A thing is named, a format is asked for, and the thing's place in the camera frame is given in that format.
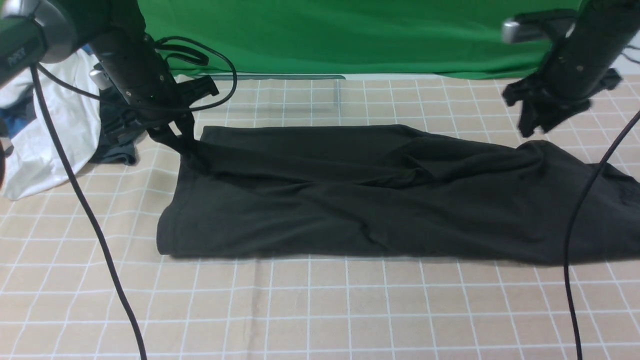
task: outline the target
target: grid mat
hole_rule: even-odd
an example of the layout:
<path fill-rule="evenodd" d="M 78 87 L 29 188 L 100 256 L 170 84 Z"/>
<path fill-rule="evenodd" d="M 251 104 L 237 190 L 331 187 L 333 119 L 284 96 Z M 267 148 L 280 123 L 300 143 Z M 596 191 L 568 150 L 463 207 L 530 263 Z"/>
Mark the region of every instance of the grid mat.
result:
<path fill-rule="evenodd" d="M 242 81 L 203 126 L 406 124 L 517 146 L 510 81 Z M 230 83 L 220 82 L 221 91 Z M 640 108 L 629 76 L 548 135 L 597 162 Z M 204 99 L 201 104 L 211 99 Z M 135 167 L 89 166 L 79 182 L 100 220 L 154 360 L 575 359 L 562 270 L 443 259 L 300 257 L 176 261 L 155 231 L 179 157 L 148 138 Z M 640 177 L 640 130 L 612 162 Z M 0 200 L 0 360 L 136 359 L 131 326 L 66 184 Z M 640 352 L 640 262 L 575 266 L 586 359 Z"/>

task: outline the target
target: green screen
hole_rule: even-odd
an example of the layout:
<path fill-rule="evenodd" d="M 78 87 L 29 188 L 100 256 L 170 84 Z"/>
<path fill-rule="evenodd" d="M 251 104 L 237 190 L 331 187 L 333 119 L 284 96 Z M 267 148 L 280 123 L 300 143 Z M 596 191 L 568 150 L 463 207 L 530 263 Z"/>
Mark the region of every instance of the green screen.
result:
<path fill-rule="evenodd" d="M 229 57 L 240 72 L 439 73 L 523 76 L 548 42 L 501 42 L 517 13 L 578 8 L 579 0 L 139 0 L 156 39 L 182 35 Z M 176 74 L 228 70 L 172 61 Z"/>

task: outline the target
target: black cable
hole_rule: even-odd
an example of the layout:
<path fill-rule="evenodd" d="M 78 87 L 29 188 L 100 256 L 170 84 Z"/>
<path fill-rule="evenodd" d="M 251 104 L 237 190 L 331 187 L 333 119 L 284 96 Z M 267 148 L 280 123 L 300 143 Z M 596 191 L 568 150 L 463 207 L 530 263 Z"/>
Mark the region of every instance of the black cable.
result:
<path fill-rule="evenodd" d="M 639 60 L 636 60 L 636 59 L 632 58 L 631 56 L 629 56 L 629 55 L 627 55 L 625 53 L 622 53 L 622 56 L 624 56 L 625 59 L 627 59 L 628 61 L 631 61 L 632 63 L 636 63 L 636 64 L 640 65 L 640 61 Z"/>
<path fill-rule="evenodd" d="M 47 69 L 45 69 L 42 65 L 38 64 L 38 70 L 44 74 L 45 76 L 47 76 L 49 79 L 51 79 L 54 83 L 58 84 L 59 86 L 62 86 L 63 88 L 73 91 L 77 94 L 89 97 L 91 99 L 94 100 L 98 100 L 103 102 L 104 104 L 108 104 L 108 105 L 112 105 L 112 106 L 117 106 L 119 108 L 125 108 L 125 109 L 129 109 L 129 110 L 147 110 L 147 111 L 172 111 L 172 112 L 177 112 L 177 113 L 185 113 L 185 112 L 193 112 L 193 111 L 202 111 L 202 110 L 208 110 L 208 109 L 212 109 L 215 108 L 217 106 L 220 106 L 222 104 L 224 104 L 225 102 L 227 102 L 229 99 L 231 99 L 231 97 L 234 95 L 234 93 L 236 92 L 236 88 L 238 85 L 238 73 L 236 70 L 236 67 L 234 66 L 234 64 L 231 62 L 231 60 L 229 60 L 226 56 L 222 55 L 221 53 L 215 51 L 214 49 L 211 49 L 210 47 L 197 42 L 195 40 L 192 40 L 190 38 L 185 38 L 185 37 L 168 37 L 168 38 L 162 38 L 160 40 L 158 40 L 156 43 L 157 44 L 163 44 L 167 41 L 171 41 L 171 40 L 180 40 L 180 41 L 184 41 L 184 42 L 188 42 L 190 44 L 193 44 L 195 46 L 198 46 L 208 52 L 210 52 L 211 54 L 221 58 L 225 63 L 227 63 L 227 65 L 229 66 L 229 68 L 231 69 L 231 74 L 233 77 L 233 85 L 231 86 L 231 90 L 229 91 L 229 94 L 227 94 L 227 96 L 225 96 L 222 100 L 220 101 L 216 101 L 212 104 L 208 104 L 208 105 L 204 105 L 204 106 L 197 106 L 195 108 L 163 108 L 160 106 L 141 106 L 141 105 L 129 105 L 129 104 L 122 104 L 119 102 L 115 102 L 115 101 L 105 101 L 102 98 L 100 98 L 98 95 L 94 95 L 91 94 L 90 92 L 86 92 L 82 89 L 78 89 L 75 86 L 71 85 L 71 84 L 67 84 L 66 82 L 58 79 L 54 74 L 51 74 Z M 158 125 L 163 125 L 166 124 L 165 122 L 163 122 L 162 124 L 156 124 L 153 127 L 156 127 Z"/>
<path fill-rule="evenodd" d="M 635 45 L 631 45 L 631 44 L 627 45 L 625 48 L 626 49 L 631 49 L 631 50 L 640 50 L 640 47 L 635 46 Z M 622 56 L 624 56 L 625 59 L 627 59 L 628 61 L 631 61 L 632 63 L 636 63 L 636 64 L 640 65 L 640 61 L 639 60 L 636 60 L 636 59 L 632 58 L 631 56 L 629 56 L 629 55 L 627 55 L 625 53 L 622 53 Z"/>
<path fill-rule="evenodd" d="M 47 124 L 47 129 L 49 130 L 49 134 L 51 135 L 51 140 L 53 141 L 53 146 L 56 148 L 56 152 L 58 152 L 58 156 L 60 157 L 60 161 L 62 162 L 62 166 L 65 168 L 65 172 L 69 177 L 69 182 L 71 183 L 71 187 L 73 187 L 74 192 L 80 201 L 80 205 L 82 205 L 86 216 L 89 218 L 91 225 L 93 226 L 93 230 L 95 231 L 96 236 L 98 237 L 98 242 L 100 243 L 100 247 L 102 247 L 102 253 L 104 254 L 104 260 L 107 263 L 107 267 L 109 268 L 109 274 L 111 274 L 111 280 L 113 280 L 113 286 L 118 293 L 118 298 L 120 298 L 120 302 L 122 303 L 122 307 L 124 311 L 127 313 L 129 317 L 129 321 L 131 322 L 131 327 L 133 328 L 133 333 L 136 337 L 136 343 L 138 344 L 138 350 L 140 351 L 140 359 L 147 360 L 147 351 L 145 350 L 145 343 L 142 339 L 142 332 L 140 331 L 140 326 L 138 325 L 138 321 L 136 320 L 136 315 L 133 313 L 131 309 L 131 305 L 129 305 L 129 301 L 122 289 L 122 285 L 120 284 L 120 279 L 118 278 L 118 272 L 116 271 L 116 267 L 113 264 L 113 258 L 111 257 L 111 253 L 109 251 L 109 247 L 107 246 L 107 240 L 104 238 L 104 234 L 102 233 L 102 229 L 100 228 L 100 224 L 98 220 L 95 218 L 93 214 L 93 210 L 89 206 L 89 203 L 84 197 L 82 193 L 82 189 L 80 189 L 80 185 L 77 182 L 76 175 L 74 174 L 73 169 L 71 168 L 71 164 L 67 159 L 67 155 L 65 154 L 65 150 L 62 147 L 62 143 L 60 142 L 60 138 L 58 137 L 58 133 L 56 132 L 56 128 L 53 125 L 53 120 L 51 119 L 51 114 L 49 113 L 49 109 L 47 108 L 47 103 L 44 99 L 44 93 L 42 92 L 42 84 L 40 83 L 40 77 L 38 75 L 38 69 L 36 65 L 30 66 L 31 69 L 31 77 L 33 78 L 33 86 L 35 88 L 36 97 L 38 102 L 40 103 L 40 109 L 42 110 L 42 117 L 44 118 L 45 124 Z"/>
<path fill-rule="evenodd" d="M 578 360 L 582 360 L 582 343 L 580 342 L 580 331 L 578 329 L 578 319 L 575 315 L 575 306 L 573 305 L 573 296 L 571 294 L 571 284 L 569 282 L 569 242 L 571 240 L 571 233 L 573 232 L 573 226 L 575 225 L 575 220 L 578 217 L 578 212 L 582 207 L 582 203 L 584 202 L 587 195 L 589 194 L 591 187 L 598 179 L 598 176 L 600 176 L 600 174 L 602 173 L 602 170 L 604 170 L 604 167 L 609 161 L 609 158 L 611 158 L 611 155 L 613 155 L 613 152 L 618 148 L 622 140 L 631 132 L 631 129 L 635 126 L 635 124 L 638 122 L 639 119 L 640 119 L 640 111 L 638 111 L 636 115 L 631 120 L 629 120 L 629 123 L 625 126 L 624 129 L 622 129 L 618 137 L 615 140 L 613 140 L 613 143 L 607 149 L 607 152 L 604 154 L 604 156 L 602 156 L 602 159 L 600 160 L 598 166 L 593 171 L 591 177 L 587 180 L 586 185 L 582 189 L 582 192 L 580 193 L 580 197 L 578 198 L 578 202 L 576 203 L 575 208 L 571 213 L 571 217 L 569 218 L 569 224 L 567 225 L 566 235 L 564 237 L 564 248 L 563 248 L 564 288 L 566 289 L 566 299 L 567 299 L 567 302 L 569 303 L 569 313 L 571 314 L 571 323 L 573 325 L 573 336 L 575 337 L 575 350 L 578 355 Z"/>

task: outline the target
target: black cloth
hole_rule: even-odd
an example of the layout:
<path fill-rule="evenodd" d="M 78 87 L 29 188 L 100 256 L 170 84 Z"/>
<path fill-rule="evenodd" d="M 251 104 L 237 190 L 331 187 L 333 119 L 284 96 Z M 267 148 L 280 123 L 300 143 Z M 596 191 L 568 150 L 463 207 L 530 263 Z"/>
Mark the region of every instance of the black cloth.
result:
<path fill-rule="evenodd" d="M 100 98 L 110 102 L 127 102 L 115 86 L 100 90 Z M 124 164 L 135 165 L 138 162 L 136 141 L 145 131 L 126 131 L 120 136 L 112 133 L 138 125 L 137 114 L 129 109 L 100 102 L 100 137 L 98 147 L 89 162 L 92 164 Z"/>
<path fill-rule="evenodd" d="M 594 165 L 549 142 L 517 149 L 406 126 L 205 127 L 157 246 L 175 257 L 327 254 L 562 263 Z M 572 262 L 640 256 L 640 185 L 607 166 L 578 217 Z"/>

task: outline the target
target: white fabric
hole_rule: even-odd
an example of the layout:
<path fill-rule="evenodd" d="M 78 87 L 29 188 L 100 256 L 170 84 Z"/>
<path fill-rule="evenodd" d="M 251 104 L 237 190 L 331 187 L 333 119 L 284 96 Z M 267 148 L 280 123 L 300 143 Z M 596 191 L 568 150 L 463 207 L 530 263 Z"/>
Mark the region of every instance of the white fabric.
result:
<path fill-rule="evenodd" d="M 78 51 L 61 63 L 44 67 L 64 82 L 98 95 L 98 87 L 89 78 L 89 71 L 97 62 L 94 56 Z M 40 81 L 53 124 L 77 174 L 98 148 L 99 101 L 64 89 L 43 74 Z M 0 108 L 15 103 L 32 84 L 29 70 L 18 75 L 0 89 Z M 34 105 L 36 119 L 12 139 L 14 150 L 6 160 L 4 196 L 11 200 L 43 192 L 68 180 L 35 94 Z"/>

